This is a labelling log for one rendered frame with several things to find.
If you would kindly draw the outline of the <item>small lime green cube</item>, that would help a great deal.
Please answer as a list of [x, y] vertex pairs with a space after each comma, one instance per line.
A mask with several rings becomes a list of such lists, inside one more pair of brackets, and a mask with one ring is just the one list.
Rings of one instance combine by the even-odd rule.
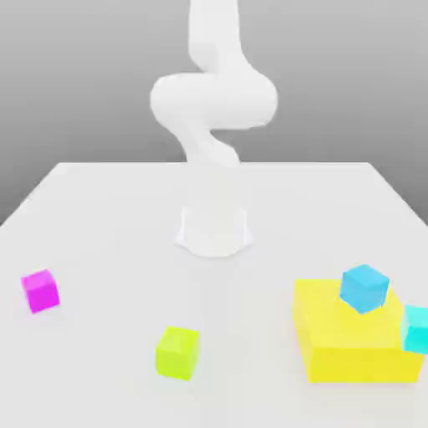
[[199, 332], [168, 326], [155, 348], [157, 373], [190, 380], [199, 357]]

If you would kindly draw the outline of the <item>small blue cube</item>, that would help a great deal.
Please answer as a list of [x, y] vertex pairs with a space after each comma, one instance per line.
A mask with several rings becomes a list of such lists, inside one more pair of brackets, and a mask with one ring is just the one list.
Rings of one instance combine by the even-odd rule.
[[342, 275], [339, 296], [359, 314], [385, 303], [390, 279], [370, 265], [353, 267]]

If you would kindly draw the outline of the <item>small magenta cube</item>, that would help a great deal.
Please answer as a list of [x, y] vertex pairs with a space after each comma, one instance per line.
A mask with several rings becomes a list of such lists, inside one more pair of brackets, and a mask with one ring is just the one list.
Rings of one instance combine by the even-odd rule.
[[22, 277], [21, 285], [32, 313], [60, 305], [58, 286], [48, 269]]

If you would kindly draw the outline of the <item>small cyan cube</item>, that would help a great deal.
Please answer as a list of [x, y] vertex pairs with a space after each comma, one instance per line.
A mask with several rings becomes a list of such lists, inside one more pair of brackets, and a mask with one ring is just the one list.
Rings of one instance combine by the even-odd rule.
[[428, 308], [404, 306], [400, 338], [404, 351], [428, 354]]

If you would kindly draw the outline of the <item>large yellow box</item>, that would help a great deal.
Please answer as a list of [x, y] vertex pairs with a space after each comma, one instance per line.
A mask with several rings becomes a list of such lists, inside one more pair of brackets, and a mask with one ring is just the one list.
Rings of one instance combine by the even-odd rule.
[[297, 279], [292, 313], [311, 383], [415, 383], [425, 356], [402, 349], [404, 312], [393, 289], [366, 314], [339, 297], [338, 279]]

